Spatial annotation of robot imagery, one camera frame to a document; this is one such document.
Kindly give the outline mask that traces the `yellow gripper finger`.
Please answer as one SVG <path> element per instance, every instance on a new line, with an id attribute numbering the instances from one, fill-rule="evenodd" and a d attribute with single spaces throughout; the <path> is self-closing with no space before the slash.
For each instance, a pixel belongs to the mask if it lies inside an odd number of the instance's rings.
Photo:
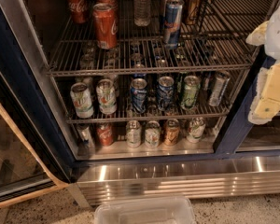
<path id="1" fill-rule="evenodd" d="M 261 125 L 273 119 L 280 111 L 280 60 L 270 68 L 259 71 L 256 96 L 250 106 L 248 121 Z"/>
<path id="2" fill-rule="evenodd" d="M 267 25 L 268 21 L 265 21 L 262 24 L 260 24 L 252 33 L 248 35 L 245 42 L 252 46 L 264 45 Z"/>

